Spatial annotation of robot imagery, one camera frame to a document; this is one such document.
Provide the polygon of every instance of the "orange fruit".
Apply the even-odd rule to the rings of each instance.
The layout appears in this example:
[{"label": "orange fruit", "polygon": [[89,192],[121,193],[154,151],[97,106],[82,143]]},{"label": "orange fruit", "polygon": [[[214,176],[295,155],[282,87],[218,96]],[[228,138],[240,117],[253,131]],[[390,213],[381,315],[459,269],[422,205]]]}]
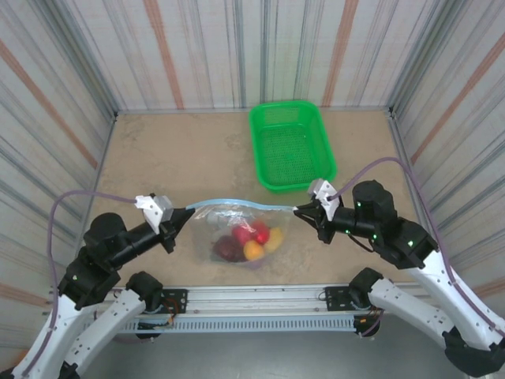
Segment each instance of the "orange fruit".
[{"label": "orange fruit", "polygon": [[279,248],[279,246],[281,246],[283,241],[284,241],[284,234],[281,228],[273,227],[272,229],[270,229],[270,238],[268,239],[267,243],[264,244],[263,247],[265,248],[267,253],[273,253]]},{"label": "orange fruit", "polygon": [[256,241],[248,241],[244,245],[244,256],[248,261],[256,261],[265,256],[265,250]]}]

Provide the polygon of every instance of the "green plastic basket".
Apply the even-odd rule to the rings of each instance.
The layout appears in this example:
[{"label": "green plastic basket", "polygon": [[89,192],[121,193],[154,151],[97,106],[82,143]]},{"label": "green plastic basket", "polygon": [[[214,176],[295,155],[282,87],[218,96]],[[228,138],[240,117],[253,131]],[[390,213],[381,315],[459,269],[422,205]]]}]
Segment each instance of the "green plastic basket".
[{"label": "green plastic basket", "polygon": [[306,190],[317,178],[333,180],[337,165],[319,109],[308,101],[266,103],[249,113],[260,183],[281,193]]}]

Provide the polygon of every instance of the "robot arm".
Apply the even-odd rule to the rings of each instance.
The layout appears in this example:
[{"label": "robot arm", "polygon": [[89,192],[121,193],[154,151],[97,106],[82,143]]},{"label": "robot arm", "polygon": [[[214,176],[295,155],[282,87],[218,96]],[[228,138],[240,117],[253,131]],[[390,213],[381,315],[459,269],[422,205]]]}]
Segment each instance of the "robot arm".
[{"label": "robot arm", "polygon": [[73,341],[66,352],[59,379],[81,377],[99,352],[130,320],[145,310],[153,311],[159,307],[162,289],[163,285],[146,272],[132,275],[116,301]]},{"label": "robot arm", "polygon": [[335,232],[368,239],[373,251],[396,268],[406,270],[441,310],[412,298],[378,273],[363,287],[362,278],[358,278],[361,272],[354,281],[360,284],[358,290],[368,294],[370,303],[429,334],[445,347],[446,356],[464,373],[480,377],[499,370],[505,363],[505,320],[453,271],[457,284],[494,327],[461,296],[429,233],[421,225],[398,217],[391,193],[376,181],[361,182],[353,188],[353,208],[345,208],[342,199],[332,200],[335,194],[328,182],[316,180],[309,188],[311,202],[297,207],[294,213],[314,227],[324,243],[331,243]]},{"label": "robot arm", "polygon": [[129,282],[131,291],[122,294],[123,301],[114,303],[93,328],[87,329],[76,340],[84,323],[120,280],[118,270],[121,266],[158,244],[168,253],[174,251],[175,237],[195,212],[194,209],[174,209],[167,198],[154,194],[137,197],[136,206],[143,209],[147,222],[130,231],[115,213],[104,213],[92,221],[84,234],[85,245],[67,267],[58,285],[55,323],[51,324],[51,312],[26,357],[12,370],[0,373],[2,379],[56,378],[64,360],[61,377],[74,378],[76,376],[71,376],[71,371],[82,373],[125,322],[156,304],[156,299],[155,307],[159,305],[161,284],[145,272],[137,274]]}]

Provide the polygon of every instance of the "apple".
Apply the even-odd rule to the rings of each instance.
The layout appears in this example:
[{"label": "apple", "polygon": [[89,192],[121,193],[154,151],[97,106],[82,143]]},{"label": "apple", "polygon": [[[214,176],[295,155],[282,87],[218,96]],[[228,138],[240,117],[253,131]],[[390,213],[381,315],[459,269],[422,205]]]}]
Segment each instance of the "apple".
[{"label": "apple", "polygon": [[263,221],[256,220],[251,224],[251,228],[254,230],[254,240],[260,245],[264,245],[268,242],[270,238],[270,228]]},{"label": "apple", "polygon": [[237,225],[231,230],[231,235],[235,237],[241,246],[254,239],[253,231],[248,225]]},{"label": "apple", "polygon": [[212,247],[212,251],[215,255],[228,262],[247,261],[244,256],[244,249],[231,235],[224,235],[218,239]]}]

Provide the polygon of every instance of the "beige mat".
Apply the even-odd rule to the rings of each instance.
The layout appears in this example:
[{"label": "beige mat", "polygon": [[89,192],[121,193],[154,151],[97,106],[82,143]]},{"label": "beige mat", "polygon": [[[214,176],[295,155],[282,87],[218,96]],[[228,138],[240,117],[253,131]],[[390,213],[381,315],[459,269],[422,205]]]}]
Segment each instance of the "beige mat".
[{"label": "beige mat", "polygon": [[[395,156],[383,112],[324,111],[323,119],[339,166],[333,184],[339,188],[367,163]],[[374,178],[393,193],[401,216],[415,220],[401,169],[384,163],[364,178]],[[256,179],[247,113],[161,114],[120,116],[107,153],[99,190],[125,197],[151,192],[167,195],[176,207],[213,197],[237,197],[266,204],[300,205],[304,193],[274,195]],[[350,193],[344,196],[350,204]],[[132,205],[96,199],[92,216],[119,213],[128,228],[143,221]],[[263,268],[248,270],[202,261],[194,251],[190,227],[168,255],[156,247],[121,270],[122,283],[144,270],[166,285],[307,284],[350,281],[369,266],[396,281],[410,278],[367,253],[345,235],[330,246],[293,218],[284,253],[274,254]]]}]

